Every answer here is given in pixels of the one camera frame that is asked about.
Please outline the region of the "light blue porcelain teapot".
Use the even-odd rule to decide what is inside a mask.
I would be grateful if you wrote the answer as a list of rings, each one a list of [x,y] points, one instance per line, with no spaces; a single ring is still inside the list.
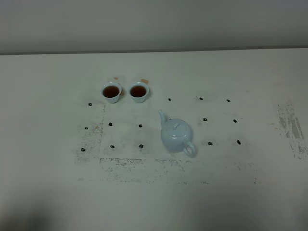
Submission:
[[[171,153],[184,152],[188,157],[196,156],[191,127],[181,119],[168,119],[161,110],[158,113],[161,118],[161,140],[166,149]]]

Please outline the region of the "right light blue teacup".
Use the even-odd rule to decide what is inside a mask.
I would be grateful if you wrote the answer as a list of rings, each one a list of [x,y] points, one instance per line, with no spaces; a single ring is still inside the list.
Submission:
[[[146,100],[149,87],[143,82],[134,82],[128,88],[128,93],[135,103],[142,103]]]

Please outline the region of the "light blue teacup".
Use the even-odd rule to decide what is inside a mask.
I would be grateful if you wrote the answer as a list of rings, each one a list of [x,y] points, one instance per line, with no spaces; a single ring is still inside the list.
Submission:
[[[134,82],[128,88],[128,93],[135,103],[142,103],[146,100],[149,87],[143,82]]]
[[[118,102],[121,92],[122,92],[122,87],[115,82],[109,82],[105,84],[101,90],[102,96],[109,103]]]

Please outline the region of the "left light blue teacup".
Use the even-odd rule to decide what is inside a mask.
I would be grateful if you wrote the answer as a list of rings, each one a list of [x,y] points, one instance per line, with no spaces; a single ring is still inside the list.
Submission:
[[[122,92],[122,87],[115,82],[109,82],[105,84],[101,90],[102,96],[109,103],[118,102],[121,92]]]

